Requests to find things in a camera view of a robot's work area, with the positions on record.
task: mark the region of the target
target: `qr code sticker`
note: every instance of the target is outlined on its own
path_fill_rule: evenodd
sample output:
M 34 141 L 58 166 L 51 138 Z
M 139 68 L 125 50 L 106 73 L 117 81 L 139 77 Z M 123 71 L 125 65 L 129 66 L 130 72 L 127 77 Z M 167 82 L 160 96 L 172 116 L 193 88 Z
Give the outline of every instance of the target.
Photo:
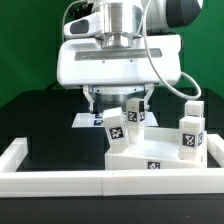
M 121 127 L 111 128 L 109 129 L 110 135 L 112 139 L 123 138 L 124 134 Z
M 159 162 L 148 162 L 148 169 L 156 170 L 160 168 L 161 164 Z

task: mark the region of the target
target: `white block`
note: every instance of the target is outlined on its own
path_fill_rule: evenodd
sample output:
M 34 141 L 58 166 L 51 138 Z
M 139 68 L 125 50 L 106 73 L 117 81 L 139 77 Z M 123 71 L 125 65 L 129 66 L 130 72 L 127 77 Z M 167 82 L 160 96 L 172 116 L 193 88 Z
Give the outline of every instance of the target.
M 145 129 L 145 111 L 142 99 L 132 98 L 126 101 L 126 125 L 129 142 L 141 144 L 144 141 Z
M 224 140 L 218 134 L 208 135 L 208 151 L 224 167 Z
M 179 158 L 200 162 L 203 159 L 205 119 L 187 116 L 180 120 L 179 126 Z
M 187 101 L 185 104 L 185 116 L 204 117 L 204 101 Z
M 0 157 L 0 173 L 15 172 L 27 153 L 27 139 L 16 138 Z
M 126 124 L 127 127 L 140 127 L 145 126 L 145 111 L 141 108 L 140 104 L 144 101 L 140 98 L 132 98 L 126 101 Z
M 199 133 L 205 130 L 205 119 L 202 117 L 186 116 L 179 122 L 182 132 Z
M 122 153 L 129 147 L 127 130 L 121 107 L 105 110 L 103 123 L 114 153 Z

